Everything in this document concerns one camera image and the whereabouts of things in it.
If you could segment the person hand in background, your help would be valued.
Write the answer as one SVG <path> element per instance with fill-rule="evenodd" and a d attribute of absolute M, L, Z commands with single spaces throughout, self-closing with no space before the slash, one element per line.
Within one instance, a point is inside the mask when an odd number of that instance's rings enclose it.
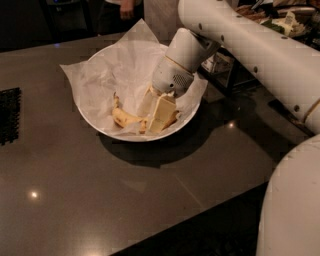
<path fill-rule="evenodd" d="M 120 17 L 122 20 L 130 20 L 134 17 L 135 0 L 121 0 Z"/>

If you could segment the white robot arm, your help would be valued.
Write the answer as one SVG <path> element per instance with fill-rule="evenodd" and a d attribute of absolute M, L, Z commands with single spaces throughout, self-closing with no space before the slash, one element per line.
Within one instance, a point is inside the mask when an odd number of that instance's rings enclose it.
<path fill-rule="evenodd" d="M 320 53 L 235 12 L 226 0 L 179 0 L 183 24 L 140 105 L 182 96 L 200 64 L 225 47 L 313 132 L 277 165 L 264 197 L 256 256 L 320 256 Z"/>

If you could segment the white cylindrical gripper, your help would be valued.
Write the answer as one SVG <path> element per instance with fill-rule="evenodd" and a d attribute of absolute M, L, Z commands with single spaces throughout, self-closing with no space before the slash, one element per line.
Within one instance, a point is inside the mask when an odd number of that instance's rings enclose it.
<path fill-rule="evenodd" d="M 152 85 L 149 85 L 143 95 L 137 114 L 149 117 L 148 131 L 158 134 L 175 120 L 176 99 L 183 96 L 194 80 L 194 75 L 177 63 L 163 57 L 152 74 Z M 159 96 L 160 93 L 172 93 Z"/>

